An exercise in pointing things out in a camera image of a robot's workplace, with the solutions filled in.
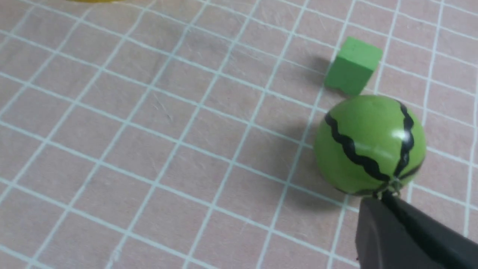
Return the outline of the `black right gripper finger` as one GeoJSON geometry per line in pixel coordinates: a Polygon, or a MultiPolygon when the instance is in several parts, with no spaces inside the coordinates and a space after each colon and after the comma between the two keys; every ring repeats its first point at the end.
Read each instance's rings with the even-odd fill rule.
{"type": "Polygon", "coordinates": [[[360,203],[355,238],[362,269],[476,269],[478,245],[386,192],[360,203]]]}

